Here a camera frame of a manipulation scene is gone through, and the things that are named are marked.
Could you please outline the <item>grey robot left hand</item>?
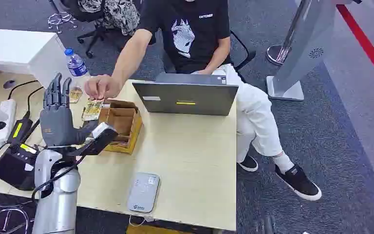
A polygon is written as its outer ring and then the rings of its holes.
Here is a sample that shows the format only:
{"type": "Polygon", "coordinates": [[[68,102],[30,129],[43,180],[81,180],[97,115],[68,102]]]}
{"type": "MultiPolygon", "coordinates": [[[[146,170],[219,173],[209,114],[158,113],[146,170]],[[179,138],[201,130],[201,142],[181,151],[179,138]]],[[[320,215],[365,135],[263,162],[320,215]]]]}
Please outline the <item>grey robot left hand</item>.
{"type": "Polygon", "coordinates": [[[70,84],[62,74],[57,73],[43,94],[43,109],[40,112],[40,128],[44,142],[49,147],[83,144],[97,127],[96,120],[88,121],[81,128],[75,128],[70,109],[70,84]]]}

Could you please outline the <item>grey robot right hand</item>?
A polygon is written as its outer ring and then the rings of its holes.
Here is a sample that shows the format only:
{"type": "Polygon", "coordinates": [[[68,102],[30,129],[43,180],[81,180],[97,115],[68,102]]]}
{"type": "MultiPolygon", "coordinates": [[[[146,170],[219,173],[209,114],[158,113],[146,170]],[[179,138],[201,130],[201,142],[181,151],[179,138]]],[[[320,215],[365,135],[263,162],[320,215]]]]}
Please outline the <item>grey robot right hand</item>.
{"type": "Polygon", "coordinates": [[[256,234],[276,234],[276,225],[274,219],[270,215],[260,217],[256,221],[256,234]]]}

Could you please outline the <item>person's right hand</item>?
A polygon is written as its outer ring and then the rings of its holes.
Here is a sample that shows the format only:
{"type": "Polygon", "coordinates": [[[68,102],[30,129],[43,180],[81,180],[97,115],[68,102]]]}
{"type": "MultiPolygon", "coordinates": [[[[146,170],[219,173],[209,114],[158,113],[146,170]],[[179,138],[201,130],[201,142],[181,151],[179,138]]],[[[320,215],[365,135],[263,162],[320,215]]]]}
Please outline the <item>person's right hand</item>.
{"type": "Polygon", "coordinates": [[[109,75],[98,75],[89,78],[84,84],[84,91],[90,99],[115,98],[119,95],[125,81],[109,75]]]}

